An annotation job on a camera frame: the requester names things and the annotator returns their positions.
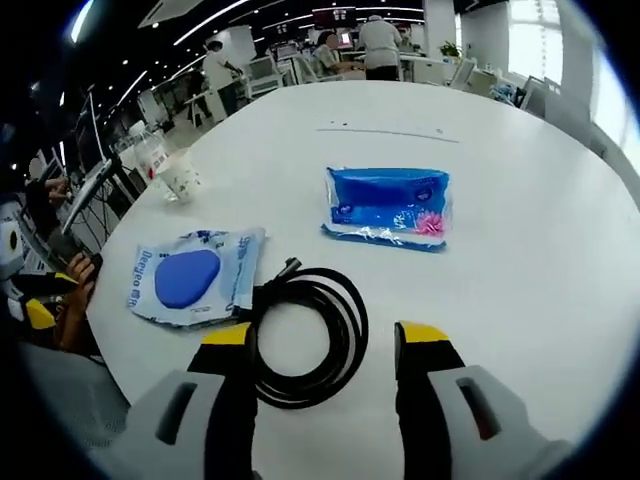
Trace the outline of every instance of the pink item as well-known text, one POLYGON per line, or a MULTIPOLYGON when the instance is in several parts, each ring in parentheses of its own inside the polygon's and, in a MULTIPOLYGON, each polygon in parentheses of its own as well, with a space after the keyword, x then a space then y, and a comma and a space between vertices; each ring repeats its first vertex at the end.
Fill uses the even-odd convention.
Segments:
POLYGON ((433 212, 422 212, 416 221, 416 233, 442 237, 444 235, 444 221, 442 215, 433 212))

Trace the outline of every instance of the blue sponge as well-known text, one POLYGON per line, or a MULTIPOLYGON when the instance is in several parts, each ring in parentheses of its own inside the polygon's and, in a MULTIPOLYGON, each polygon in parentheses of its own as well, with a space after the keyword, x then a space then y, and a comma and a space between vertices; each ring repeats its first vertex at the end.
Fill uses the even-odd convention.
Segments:
POLYGON ((156 296, 167 308, 185 308, 205 294, 220 271, 220 258, 211 250, 170 255, 155 273, 156 296))

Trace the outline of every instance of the coiled cable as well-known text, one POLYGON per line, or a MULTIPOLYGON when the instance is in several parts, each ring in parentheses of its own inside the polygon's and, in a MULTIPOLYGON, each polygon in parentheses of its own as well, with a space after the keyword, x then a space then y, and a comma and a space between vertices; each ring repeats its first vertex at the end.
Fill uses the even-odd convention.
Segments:
POLYGON ((256 348, 254 365, 258 398, 289 410, 313 407, 344 388, 360 367, 369 341, 367 310, 351 280, 329 268, 299 270, 301 266, 297 258, 287 260, 287 266, 273 280, 254 289, 253 308, 244 314, 244 321, 253 323, 258 336, 265 314, 280 303, 312 308, 327 326, 329 352, 318 367, 304 375, 286 376, 274 372, 256 348), (334 288, 318 279, 342 287, 356 310, 334 288))

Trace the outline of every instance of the cable connector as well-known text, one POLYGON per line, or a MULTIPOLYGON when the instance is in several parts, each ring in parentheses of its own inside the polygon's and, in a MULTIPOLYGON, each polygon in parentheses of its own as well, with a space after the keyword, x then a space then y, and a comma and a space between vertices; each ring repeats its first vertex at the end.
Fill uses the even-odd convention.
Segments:
POLYGON ((285 267, 282 270, 280 270, 278 275, 276 275, 276 278, 284 277, 285 275, 293 273, 296 270, 298 270, 301 266, 302 266, 302 262, 298 260, 296 257, 287 258, 287 261, 285 262, 285 267))

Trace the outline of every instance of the round table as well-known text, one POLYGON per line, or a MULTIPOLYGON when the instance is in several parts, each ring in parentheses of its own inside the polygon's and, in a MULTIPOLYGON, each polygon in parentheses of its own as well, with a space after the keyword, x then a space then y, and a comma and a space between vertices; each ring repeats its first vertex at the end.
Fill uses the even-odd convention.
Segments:
MULTIPOLYGON (((187 205, 149 188, 104 246, 88 318, 130 402, 187 368, 207 331, 177 332, 126 307, 136 246, 198 228, 266 228, 257 282, 286 258, 337 269, 370 317, 360 370, 314 408, 260 404, 254 467, 265 478, 402 478, 393 325, 439 327, 527 404, 550 439, 580 442, 624 378, 640 312, 640 216, 616 174, 555 127, 445 87, 334 82, 279 89, 198 140, 207 182, 187 205), (453 229, 438 254, 324 237, 327 166, 424 167, 451 174, 453 229)), ((321 321, 269 314, 260 348, 282 373, 315 367, 321 321)))

